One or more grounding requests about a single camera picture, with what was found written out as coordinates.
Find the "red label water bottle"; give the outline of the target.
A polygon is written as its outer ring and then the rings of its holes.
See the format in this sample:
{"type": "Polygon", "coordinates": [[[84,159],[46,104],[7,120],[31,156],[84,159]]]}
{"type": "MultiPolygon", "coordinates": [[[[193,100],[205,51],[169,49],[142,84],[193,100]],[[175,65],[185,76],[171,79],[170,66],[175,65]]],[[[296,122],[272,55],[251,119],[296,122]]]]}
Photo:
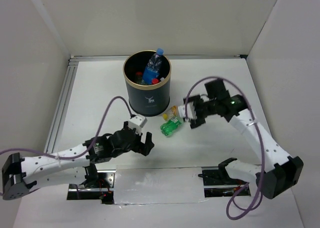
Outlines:
{"type": "Polygon", "coordinates": [[[157,79],[157,78],[153,78],[153,79],[151,80],[151,84],[152,84],[152,85],[156,85],[156,84],[158,84],[159,82],[160,82],[160,80],[157,79]]]}

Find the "blue label water bottle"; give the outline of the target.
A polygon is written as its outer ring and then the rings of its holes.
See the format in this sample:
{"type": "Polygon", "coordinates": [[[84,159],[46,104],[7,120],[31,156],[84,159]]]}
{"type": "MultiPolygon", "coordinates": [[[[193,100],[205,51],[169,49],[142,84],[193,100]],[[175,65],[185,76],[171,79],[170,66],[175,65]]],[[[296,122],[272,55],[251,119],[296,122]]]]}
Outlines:
{"type": "Polygon", "coordinates": [[[158,48],[149,59],[143,73],[142,85],[151,85],[152,79],[157,78],[160,74],[164,50],[158,48]]]}

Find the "red cap drink bottle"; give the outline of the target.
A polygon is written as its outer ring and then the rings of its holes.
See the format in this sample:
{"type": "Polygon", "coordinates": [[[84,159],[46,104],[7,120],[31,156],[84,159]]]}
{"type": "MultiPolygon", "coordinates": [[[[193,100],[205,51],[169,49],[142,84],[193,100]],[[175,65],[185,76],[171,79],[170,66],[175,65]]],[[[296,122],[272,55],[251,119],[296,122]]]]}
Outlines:
{"type": "Polygon", "coordinates": [[[135,74],[135,78],[134,78],[134,82],[136,83],[136,84],[141,84],[141,82],[142,82],[142,79],[143,79],[143,73],[142,72],[136,72],[136,74],[135,74]]]}

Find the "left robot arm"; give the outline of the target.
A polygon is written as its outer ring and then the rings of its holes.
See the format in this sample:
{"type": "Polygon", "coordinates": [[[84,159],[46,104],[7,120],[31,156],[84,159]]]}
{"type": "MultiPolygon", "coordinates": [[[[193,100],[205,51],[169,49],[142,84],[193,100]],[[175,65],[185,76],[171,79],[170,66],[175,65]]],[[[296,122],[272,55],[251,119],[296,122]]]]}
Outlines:
{"type": "Polygon", "coordinates": [[[140,128],[126,121],[114,134],[106,133],[49,156],[23,157],[13,153],[1,169],[2,198],[18,199],[42,187],[59,184],[94,187],[99,181],[96,164],[109,162],[129,151],[149,155],[154,147],[152,134],[146,133],[145,142],[141,138],[140,128]]]}

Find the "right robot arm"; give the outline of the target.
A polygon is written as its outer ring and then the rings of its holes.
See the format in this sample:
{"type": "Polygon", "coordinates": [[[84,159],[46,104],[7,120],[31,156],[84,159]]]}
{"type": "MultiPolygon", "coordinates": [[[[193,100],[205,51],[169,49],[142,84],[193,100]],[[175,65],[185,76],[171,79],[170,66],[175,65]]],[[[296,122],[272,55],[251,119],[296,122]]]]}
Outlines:
{"type": "Polygon", "coordinates": [[[273,199],[296,185],[304,163],[282,149],[255,118],[244,95],[231,96],[222,79],[205,83],[207,100],[201,95],[184,98],[178,107],[180,117],[195,129],[206,118],[218,115],[224,118],[248,142],[261,161],[261,165],[244,163],[229,158],[218,165],[218,178],[224,184],[239,179],[255,183],[262,195],[273,199]]]}

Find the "dark green round bin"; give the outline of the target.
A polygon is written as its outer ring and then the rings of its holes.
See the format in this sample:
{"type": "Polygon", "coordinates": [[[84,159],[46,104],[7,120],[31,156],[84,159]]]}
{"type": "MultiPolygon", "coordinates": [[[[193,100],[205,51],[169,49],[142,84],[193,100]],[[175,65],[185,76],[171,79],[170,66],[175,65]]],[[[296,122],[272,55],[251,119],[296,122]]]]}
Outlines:
{"type": "Polygon", "coordinates": [[[123,65],[123,76],[131,108],[138,114],[152,117],[163,113],[170,104],[170,85],[172,66],[164,56],[159,77],[164,78],[157,84],[140,85],[135,83],[137,72],[144,72],[145,67],[156,51],[144,50],[129,56],[123,65]]]}

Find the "small yellow cap bottle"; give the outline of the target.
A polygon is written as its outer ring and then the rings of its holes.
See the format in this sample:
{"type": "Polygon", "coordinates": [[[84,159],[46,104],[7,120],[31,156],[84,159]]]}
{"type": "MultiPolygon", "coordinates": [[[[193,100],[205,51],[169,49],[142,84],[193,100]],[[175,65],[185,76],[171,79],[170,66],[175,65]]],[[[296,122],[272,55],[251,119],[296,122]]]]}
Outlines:
{"type": "Polygon", "coordinates": [[[178,108],[176,105],[170,107],[168,110],[166,110],[163,114],[162,117],[165,121],[168,121],[174,116],[177,116],[178,114],[178,108]]]}

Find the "green bottle with cap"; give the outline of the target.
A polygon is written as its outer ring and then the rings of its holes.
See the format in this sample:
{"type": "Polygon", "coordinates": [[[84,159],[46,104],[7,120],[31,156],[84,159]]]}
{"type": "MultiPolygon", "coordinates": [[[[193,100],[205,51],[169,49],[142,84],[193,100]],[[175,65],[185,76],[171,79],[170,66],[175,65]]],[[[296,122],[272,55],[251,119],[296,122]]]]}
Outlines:
{"type": "Polygon", "coordinates": [[[183,126],[183,124],[184,122],[181,118],[173,116],[160,127],[160,130],[164,136],[170,137],[176,133],[183,126]]]}

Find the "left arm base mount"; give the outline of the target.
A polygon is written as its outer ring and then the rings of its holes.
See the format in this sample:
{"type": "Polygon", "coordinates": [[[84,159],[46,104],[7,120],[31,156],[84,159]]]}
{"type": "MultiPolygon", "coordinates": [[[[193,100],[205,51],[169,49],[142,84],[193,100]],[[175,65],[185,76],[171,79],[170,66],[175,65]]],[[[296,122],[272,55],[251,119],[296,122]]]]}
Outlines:
{"type": "Polygon", "coordinates": [[[98,180],[95,184],[84,185],[70,184],[67,200],[98,200],[101,204],[114,204],[114,185],[116,170],[98,170],[98,180]]]}

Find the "aluminium frame rail left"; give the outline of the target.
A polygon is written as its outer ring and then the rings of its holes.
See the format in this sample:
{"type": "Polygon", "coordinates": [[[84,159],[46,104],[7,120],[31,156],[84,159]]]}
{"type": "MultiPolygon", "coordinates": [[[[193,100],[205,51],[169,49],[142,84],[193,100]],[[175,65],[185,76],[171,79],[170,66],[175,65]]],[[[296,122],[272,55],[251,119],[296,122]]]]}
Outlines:
{"type": "Polygon", "coordinates": [[[55,113],[44,146],[44,153],[50,154],[58,150],[78,65],[79,62],[76,58],[69,59],[55,113]]]}

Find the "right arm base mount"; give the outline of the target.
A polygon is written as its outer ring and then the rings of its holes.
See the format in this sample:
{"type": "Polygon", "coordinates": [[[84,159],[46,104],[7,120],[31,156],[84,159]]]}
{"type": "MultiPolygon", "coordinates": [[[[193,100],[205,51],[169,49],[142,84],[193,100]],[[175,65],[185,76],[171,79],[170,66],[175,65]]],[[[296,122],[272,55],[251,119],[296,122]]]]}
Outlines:
{"type": "Polygon", "coordinates": [[[246,183],[238,179],[222,178],[217,166],[202,167],[198,177],[202,179],[205,198],[231,197],[246,183]]]}

